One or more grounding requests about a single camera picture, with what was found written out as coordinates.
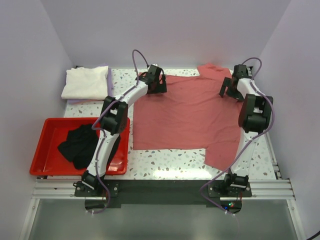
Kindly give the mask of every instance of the black cable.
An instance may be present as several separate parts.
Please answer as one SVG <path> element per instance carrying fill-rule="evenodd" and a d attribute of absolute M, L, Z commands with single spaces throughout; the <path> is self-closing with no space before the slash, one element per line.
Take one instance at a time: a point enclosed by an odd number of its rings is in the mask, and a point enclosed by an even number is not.
<path fill-rule="evenodd" d="M 309 237 L 307 240 L 315 239 L 315 238 L 318 237 L 319 235 L 320 235 L 320 231 L 318 231 L 315 235 Z"/>

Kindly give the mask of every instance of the black cloth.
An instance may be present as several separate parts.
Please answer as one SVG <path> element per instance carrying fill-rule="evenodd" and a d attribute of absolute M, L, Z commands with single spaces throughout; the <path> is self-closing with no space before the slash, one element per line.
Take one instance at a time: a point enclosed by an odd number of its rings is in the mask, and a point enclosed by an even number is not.
<path fill-rule="evenodd" d="M 70 130 L 66 141 L 58 146 L 59 152 L 72 162 L 76 169 L 87 168 L 95 154 L 99 138 L 91 127 L 92 124 L 87 124 Z"/>

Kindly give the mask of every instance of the gray wall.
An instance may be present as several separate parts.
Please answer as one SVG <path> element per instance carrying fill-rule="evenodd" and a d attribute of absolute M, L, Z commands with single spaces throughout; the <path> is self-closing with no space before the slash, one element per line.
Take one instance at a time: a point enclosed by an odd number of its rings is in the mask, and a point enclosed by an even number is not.
<path fill-rule="evenodd" d="M 320 1 L 292 0 L 261 54 L 257 84 L 274 96 L 271 132 L 284 177 L 290 177 L 307 235 L 320 228 Z"/>
<path fill-rule="evenodd" d="M 76 65 L 233 66 L 259 56 L 290 0 L 41 0 Z"/>
<path fill-rule="evenodd" d="M 0 33 L 0 235 L 15 240 L 34 186 L 29 168 L 42 125 L 63 114 L 71 61 L 39 0 L 2 0 Z"/>

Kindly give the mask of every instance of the red plastic tray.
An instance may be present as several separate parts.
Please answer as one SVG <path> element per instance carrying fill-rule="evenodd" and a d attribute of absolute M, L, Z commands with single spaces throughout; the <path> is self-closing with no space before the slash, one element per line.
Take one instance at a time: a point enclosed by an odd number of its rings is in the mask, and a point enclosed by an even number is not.
<path fill-rule="evenodd" d="M 86 168 L 75 169 L 72 162 L 67 161 L 58 151 L 58 145 L 67 139 L 68 131 L 81 125 L 93 124 L 96 117 L 48 118 L 45 120 L 41 136 L 30 167 L 30 174 L 35 176 L 73 176 L 82 175 Z M 108 175 L 125 174 L 128 165 L 130 119 L 125 130 L 120 134 L 118 150 L 111 161 Z"/>

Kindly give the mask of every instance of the stack of folded cloth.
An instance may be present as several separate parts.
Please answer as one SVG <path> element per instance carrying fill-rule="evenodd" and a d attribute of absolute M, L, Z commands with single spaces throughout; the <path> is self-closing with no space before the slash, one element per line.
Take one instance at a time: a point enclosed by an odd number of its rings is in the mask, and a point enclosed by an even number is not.
<path fill-rule="evenodd" d="M 61 97 L 70 104 L 104 100 L 106 96 L 112 96 L 111 78 L 108 66 L 72 68 L 66 71 L 66 85 Z"/>

